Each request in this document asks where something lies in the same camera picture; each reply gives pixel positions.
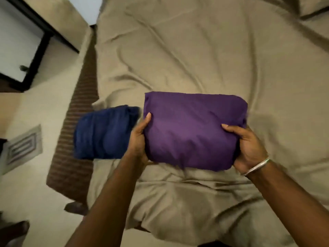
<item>bangle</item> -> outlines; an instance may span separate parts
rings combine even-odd
[[[252,173],[253,171],[265,166],[267,164],[267,162],[269,161],[270,159],[267,158],[265,159],[263,162],[260,162],[257,166],[254,166],[253,168],[251,168],[249,171],[247,171],[245,174],[243,174],[243,176],[247,176],[248,174]]]

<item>blue folded cloth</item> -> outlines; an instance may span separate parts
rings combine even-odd
[[[139,107],[127,105],[91,112],[80,118],[74,132],[74,157],[120,159],[127,150]]]

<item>brown striped mattress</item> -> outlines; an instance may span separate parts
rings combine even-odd
[[[50,188],[83,204],[86,204],[93,162],[73,158],[73,133],[78,119],[85,113],[93,111],[92,103],[98,100],[95,42],[94,35],[66,113],[47,176],[47,185]]]

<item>beige bed sheet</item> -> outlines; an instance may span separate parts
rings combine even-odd
[[[238,95],[270,157],[329,208],[328,14],[302,22],[278,0],[109,0],[103,7],[95,109],[143,107],[148,91]],[[89,206],[118,162],[94,162]],[[147,167],[126,228],[138,222],[157,238],[190,245],[296,246],[233,168]]]

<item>gray rug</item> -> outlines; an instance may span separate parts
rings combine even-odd
[[[0,175],[42,153],[41,125],[6,142],[0,156]]]

